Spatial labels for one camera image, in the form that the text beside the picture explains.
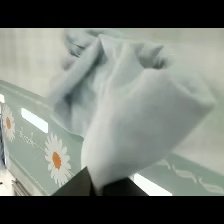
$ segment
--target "white daisy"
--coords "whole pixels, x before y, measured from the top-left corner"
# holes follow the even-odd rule
[[[46,156],[45,159],[49,162],[48,170],[51,171],[51,178],[54,178],[55,183],[61,187],[71,177],[69,169],[71,169],[68,161],[70,157],[66,155],[67,148],[63,147],[62,140],[58,140],[57,136],[49,138],[45,141],[47,148],[45,148]]]
[[[15,138],[15,122],[12,116],[12,111],[10,111],[7,105],[5,105],[4,107],[2,120],[6,137],[9,139],[10,142],[12,142]]]

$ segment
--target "daisy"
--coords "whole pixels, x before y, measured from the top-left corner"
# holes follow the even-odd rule
[[[2,114],[3,126],[6,133],[6,137],[12,142],[15,138],[15,122],[12,116],[12,112],[9,107],[5,105],[4,111]]]
[[[56,184],[61,187],[71,177],[69,169],[71,169],[68,161],[70,157],[66,155],[67,148],[63,147],[62,140],[57,139],[57,136],[49,138],[45,141],[47,148],[45,148],[45,159],[49,162],[48,170],[51,171],[51,178],[54,178]]]

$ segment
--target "gray fabric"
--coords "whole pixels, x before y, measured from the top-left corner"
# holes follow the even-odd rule
[[[110,29],[65,37],[73,61],[49,99],[55,120],[84,137],[97,190],[166,156],[213,108],[203,80],[163,45]]]

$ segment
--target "light blue cloth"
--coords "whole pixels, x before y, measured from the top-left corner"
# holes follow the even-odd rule
[[[166,47],[110,29],[69,29],[72,59],[49,99],[54,118],[84,137],[82,166],[94,186],[166,156],[208,114],[214,99]]]

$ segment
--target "cloth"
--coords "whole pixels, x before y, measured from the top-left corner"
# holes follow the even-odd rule
[[[110,29],[69,29],[65,44],[72,59],[49,100],[55,121],[84,137],[82,167],[97,191],[162,159],[214,106],[163,45]]]

